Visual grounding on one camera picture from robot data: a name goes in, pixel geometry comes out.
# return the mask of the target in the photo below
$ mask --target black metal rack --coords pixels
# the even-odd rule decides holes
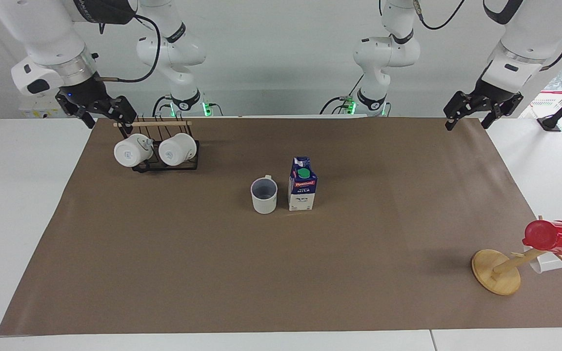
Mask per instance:
[[[145,160],[140,164],[131,167],[133,171],[138,173],[163,172],[163,171],[196,171],[197,167],[199,166],[199,157],[201,154],[201,144],[199,143],[198,140],[196,139],[194,140],[194,142],[197,145],[197,153],[194,155],[193,158],[191,158],[190,160],[186,160],[185,162],[178,164],[176,166],[169,166],[162,161],[162,158],[160,158],[158,154],[160,144],[162,144],[162,142],[165,140],[165,138],[163,137],[164,133],[162,133],[162,128],[165,129],[165,133],[168,135],[168,138],[171,138],[173,135],[176,135],[177,133],[170,132],[169,129],[170,124],[166,123],[167,121],[163,120],[162,117],[159,117],[159,120],[158,117],[154,117],[152,118],[152,120],[156,122],[156,127],[158,129],[157,135],[154,136],[151,133],[151,131],[153,131],[153,126],[151,127],[151,131],[149,130],[149,126],[136,126],[136,124],[141,122],[140,119],[141,118],[138,117],[136,118],[136,122],[132,123],[131,126],[133,126],[134,128],[132,129],[131,133],[127,133],[123,128],[122,124],[120,123],[115,124],[116,126],[118,126],[120,134],[122,135],[123,138],[128,138],[130,135],[138,133],[138,134],[146,135],[148,138],[151,138],[153,140],[153,156],[151,156],[151,158],[149,158],[148,160]],[[179,133],[186,133],[190,135],[192,138],[194,138],[194,136],[192,136],[192,130],[190,129],[191,122],[185,121],[181,117],[177,118],[177,121],[183,122],[183,126],[179,126]]]

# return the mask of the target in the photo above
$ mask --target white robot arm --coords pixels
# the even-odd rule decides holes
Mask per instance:
[[[412,0],[387,0],[381,22],[388,37],[370,37],[355,46],[354,58],[363,69],[361,87],[353,96],[356,113],[376,116],[382,113],[390,86],[387,67],[406,67],[420,58],[420,43],[413,37],[415,9]]]
[[[172,106],[181,113],[207,113],[194,75],[187,69],[205,61],[206,52],[199,39],[186,29],[174,0],[140,0],[138,13],[159,27],[161,51],[156,69],[169,80]],[[142,62],[151,66],[156,55],[156,38],[141,38],[137,52]]]
[[[72,16],[125,24],[136,15],[137,6],[138,0],[0,0],[0,20],[28,55],[12,69],[14,84],[25,95],[58,87],[56,100],[65,113],[82,119],[89,128],[94,126],[89,113],[133,122],[136,111],[127,98],[107,94],[95,56],[74,31]]]
[[[485,129],[512,114],[522,101],[520,89],[544,71],[544,65],[562,47],[562,0],[508,0],[499,13],[486,4],[484,8],[492,20],[506,25],[506,33],[475,89],[470,94],[457,91],[444,108],[449,131],[460,118],[477,111],[489,111],[482,121]]]

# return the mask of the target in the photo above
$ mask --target mug rack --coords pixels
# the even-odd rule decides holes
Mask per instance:
[[[136,122],[127,124],[128,127],[133,127],[130,133],[127,133],[127,131],[125,130],[125,125],[123,125],[123,123],[116,122],[112,124],[112,126],[119,129],[120,134],[123,138],[128,138],[131,134],[138,132],[139,134],[146,135],[148,138],[151,138],[153,140],[153,156],[151,156],[151,158],[149,158],[148,160],[145,160],[140,164],[131,167],[134,172],[146,173],[161,171],[196,171],[197,167],[199,166],[201,145],[196,139],[194,140],[194,142],[197,145],[197,153],[193,158],[191,158],[190,160],[186,160],[179,165],[169,166],[165,164],[158,154],[160,144],[162,144],[162,142],[166,140],[166,138],[171,138],[172,136],[177,134],[175,133],[176,127],[178,127],[179,129],[178,133],[186,133],[193,137],[192,130],[190,129],[190,126],[192,126],[192,122],[190,120],[183,120],[182,118],[181,120],[163,120],[160,117],[160,120],[158,120],[158,118],[153,118],[153,121],[147,121],[144,120],[144,118],[139,117],[136,118]],[[151,133],[154,127],[157,129],[156,135],[152,135],[153,133]]]
[[[497,295],[513,295],[521,284],[518,267],[544,253],[553,253],[562,261],[562,220],[531,222],[525,231],[524,245],[532,247],[525,253],[511,253],[513,258],[499,251],[484,249],[475,253],[471,268],[477,281]]]

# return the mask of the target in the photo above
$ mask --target brown paper mat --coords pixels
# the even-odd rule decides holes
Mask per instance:
[[[479,249],[521,250],[534,219],[477,120],[449,133],[441,118],[197,119],[193,132],[198,171],[138,174],[98,122],[0,335],[562,327],[562,270],[523,266],[511,297],[470,270]],[[287,210],[294,156],[319,176],[309,212]],[[248,189],[265,174],[281,194],[259,215]]]

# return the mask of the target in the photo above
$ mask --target wooden mug tree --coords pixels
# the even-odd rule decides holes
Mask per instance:
[[[525,253],[513,253],[508,258],[503,253],[486,249],[478,251],[471,260],[474,276],[482,286],[498,295],[512,295],[522,282],[518,266],[544,253],[553,253],[562,261],[562,221],[539,220],[526,227],[524,245],[533,247]]]

